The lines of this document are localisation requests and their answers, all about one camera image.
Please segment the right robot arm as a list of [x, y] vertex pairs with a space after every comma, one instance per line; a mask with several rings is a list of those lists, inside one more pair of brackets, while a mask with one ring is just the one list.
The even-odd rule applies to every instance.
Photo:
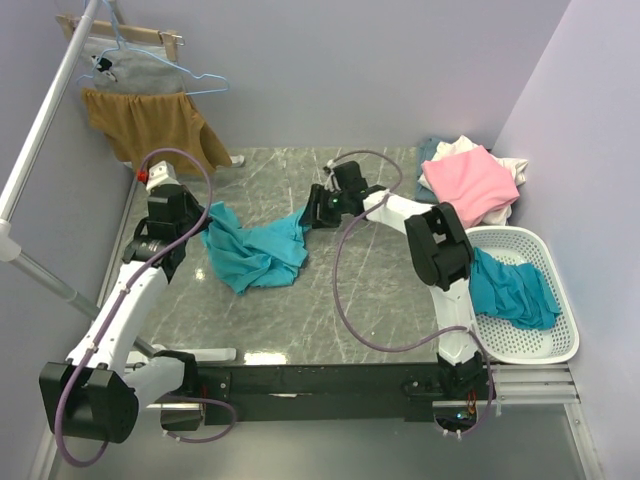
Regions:
[[437, 331], [438, 383], [457, 397], [476, 387], [484, 371], [476, 314], [469, 290], [473, 248], [452, 205], [419, 203], [380, 186], [370, 186], [355, 161], [332, 160], [327, 184], [311, 187], [301, 224], [336, 228], [346, 214], [390, 227], [406, 236], [411, 263], [428, 287]]

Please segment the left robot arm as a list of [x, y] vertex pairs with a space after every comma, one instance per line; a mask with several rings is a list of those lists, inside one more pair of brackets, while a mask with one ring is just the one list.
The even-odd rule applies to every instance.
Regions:
[[205, 208], [179, 183], [152, 188], [147, 209], [89, 332], [64, 362], [49, 362], [40, 373], [57, 441], [122, 443], [141, 409], [165, 395], [195, 393], [200, 387], [196, 359], [185, 352], [161, 350], [141, 370], [124, 372], [141, 325], [186, 256], [187, 241], [209, 224]]

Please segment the turquoise polo shirt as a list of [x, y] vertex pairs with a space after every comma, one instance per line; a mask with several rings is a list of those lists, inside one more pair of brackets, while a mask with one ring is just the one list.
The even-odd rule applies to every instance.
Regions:
[[265, 226], [244, 227], [222, 202], [209, 208], [209, 224], [201, 234], [216, 277], [243, 295], [250, 288], [292, 285], [308, 259], [302, 208]]

